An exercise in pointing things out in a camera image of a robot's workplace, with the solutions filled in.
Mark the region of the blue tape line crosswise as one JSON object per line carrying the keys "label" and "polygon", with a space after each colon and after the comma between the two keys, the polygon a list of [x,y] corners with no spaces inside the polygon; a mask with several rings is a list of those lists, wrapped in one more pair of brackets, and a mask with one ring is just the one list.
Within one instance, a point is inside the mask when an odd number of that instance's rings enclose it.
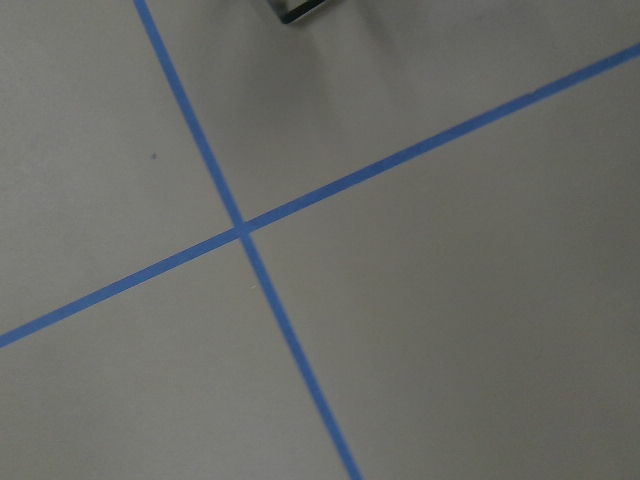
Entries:
{"label": "blue tape line crosswise", "polygon": [[[589,80],[638,57],[639,45],[634,44],[629,46],[606,58],[598,60],[515,99],[509,100],[379,161],[369,164],[289,202],[268,210],[247,222],[249,230],[260,230],[298,211],[306,209],[351,187],[379,176],[401,164],[409,162],[443,145],[451,143],[464,135],[479,130],[491,123],[528,108],[537,102],[552,97],[562,91],[576,86],[581,82]],[[79,312],[113,298],[133,287],[141,285],[170,270],[189,263],[198,257],[213,252],[236,241],[237,239],[238,234],[234,232],[234,230],[229,229],[185,250],[172,254],[142,270],[136,271],[122,279],[84,295],[77,300],[3,333],[1,335],[1,346],[7,347]]]}

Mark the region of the blue tape line lengthwise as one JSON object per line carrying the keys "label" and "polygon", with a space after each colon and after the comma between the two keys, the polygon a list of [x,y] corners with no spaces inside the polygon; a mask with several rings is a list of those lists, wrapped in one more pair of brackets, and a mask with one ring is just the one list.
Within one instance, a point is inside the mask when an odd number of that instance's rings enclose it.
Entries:
{"label": "blue tape line lengthwise", "polygon": [[206,166],[208,174],[230,219],[234,233],[242,245],[262,293],[278,325],[281,336],[287,345],[289,353],[299,371],[342,466],[350,479],[361,479],[363,477],[361,469],[353,456],[339,422],[331,409],[330,403],[326,399],[322,386],[291,323],[259,249],[252,238],[248,223],[245,221],[239,209],[232,189],[210,146],[208,138],[155,22],[151,9],[145,1],[136,1],[134,7],[201,160]]}

